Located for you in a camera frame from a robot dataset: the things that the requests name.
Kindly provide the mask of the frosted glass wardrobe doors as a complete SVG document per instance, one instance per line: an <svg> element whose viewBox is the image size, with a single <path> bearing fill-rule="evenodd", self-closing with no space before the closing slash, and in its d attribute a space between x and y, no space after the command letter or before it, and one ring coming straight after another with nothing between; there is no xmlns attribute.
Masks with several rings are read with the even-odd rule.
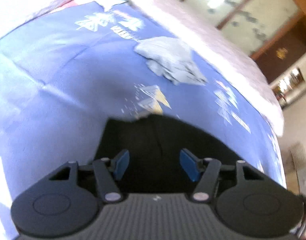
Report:
<svg viewBox="0 0 306 240"><path fill-rule="evenodd" d="M252 55L298 12L294 0L178 0Z"/></svg>

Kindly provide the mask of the dark brown wooden door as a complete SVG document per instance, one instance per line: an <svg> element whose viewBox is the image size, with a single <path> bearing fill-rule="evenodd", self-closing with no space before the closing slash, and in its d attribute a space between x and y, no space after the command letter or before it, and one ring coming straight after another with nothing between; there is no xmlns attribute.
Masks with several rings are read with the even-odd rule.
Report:
<svg viewBox="0 0 306 240"><path fill-rule="evenodd" d="M252 60L272 83L306 53L306 16L299 12L255 53Z"/></svg>

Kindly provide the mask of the blue patterned bed sheet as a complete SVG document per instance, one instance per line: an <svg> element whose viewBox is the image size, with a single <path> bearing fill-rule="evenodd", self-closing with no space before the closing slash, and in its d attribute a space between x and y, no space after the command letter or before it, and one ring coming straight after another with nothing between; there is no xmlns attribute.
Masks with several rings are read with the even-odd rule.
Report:
<svg viewBox="0 0 306 240"><path fill-rule="evenodd" d="M108 118L134 120L153 109L197 126L285 185L269 123L208 61L192 58L203 86L174 85L134 52L170 36L129 5L94 2L30 21L0 40L0 239L15 239L13 200L68 161L85 164Z"/></svg>

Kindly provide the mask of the light grey crumpled garment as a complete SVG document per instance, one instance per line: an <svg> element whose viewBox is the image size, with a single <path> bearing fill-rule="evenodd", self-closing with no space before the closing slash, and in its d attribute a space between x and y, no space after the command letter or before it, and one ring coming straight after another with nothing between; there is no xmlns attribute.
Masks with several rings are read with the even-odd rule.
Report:
<svg viewBox="0 0 306 240"><path fill-rule="evenodd" d="M193 61L192 51L180 39L153 37L141 40L134 51L145 57L147 67L157 76L173 84L186 83L204 86L207 78Z"/></svg>

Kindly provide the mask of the black pants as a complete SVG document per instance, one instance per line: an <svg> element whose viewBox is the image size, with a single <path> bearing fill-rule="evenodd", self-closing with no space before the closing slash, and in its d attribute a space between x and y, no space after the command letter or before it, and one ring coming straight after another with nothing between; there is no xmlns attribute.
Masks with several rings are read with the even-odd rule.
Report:
<svg viewBox="0 0 306 240"><path fill-rule="evenodd" d="M180 165L183 148L225 165L241 158L209 133L163 115L136 121L109 119L94 158L112 159L121 150L129 151L129 166L117 182L123 193L189 193L195 183Z"/></svg>

